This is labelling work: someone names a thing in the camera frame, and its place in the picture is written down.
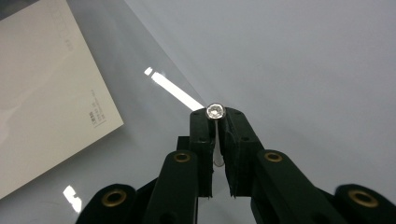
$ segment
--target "white table surface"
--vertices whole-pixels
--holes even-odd
[[[374,189],[396,203],[396,2],[69,0],[125,125],[0,200],[0,223],[75,223],[113,183],[155,178],[190,110],[144,74],[203,105],[242,110],[266,148],[321,189]],[[255,223],[216,168],[198,223]]]

